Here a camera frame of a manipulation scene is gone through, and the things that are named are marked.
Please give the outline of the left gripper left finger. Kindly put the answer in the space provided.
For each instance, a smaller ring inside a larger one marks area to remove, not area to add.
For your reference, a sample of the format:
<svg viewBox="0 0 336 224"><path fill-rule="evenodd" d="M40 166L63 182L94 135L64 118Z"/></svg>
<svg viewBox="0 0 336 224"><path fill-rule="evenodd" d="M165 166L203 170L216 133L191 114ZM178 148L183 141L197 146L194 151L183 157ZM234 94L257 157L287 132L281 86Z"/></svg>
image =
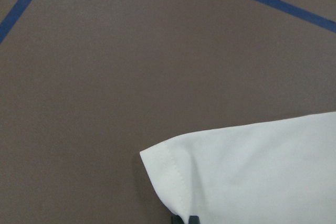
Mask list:
<svg viewBox="0 0 336 224"><path fill-rule="evenodd" d="M180 216L174 215L172 216L172 224L183 224L183 220Z"/></svg>

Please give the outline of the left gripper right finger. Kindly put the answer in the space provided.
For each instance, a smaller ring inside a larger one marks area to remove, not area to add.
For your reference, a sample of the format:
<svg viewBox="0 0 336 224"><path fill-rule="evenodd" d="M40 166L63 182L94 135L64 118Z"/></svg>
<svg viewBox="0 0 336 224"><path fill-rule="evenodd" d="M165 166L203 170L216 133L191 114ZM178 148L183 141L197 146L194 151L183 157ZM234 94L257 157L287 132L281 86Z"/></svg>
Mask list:
<svg viewBox="0 0 336 224"><path fill-rule="evenodd" d="M189 216L188 224L200 224L199 216Z"/></svg>

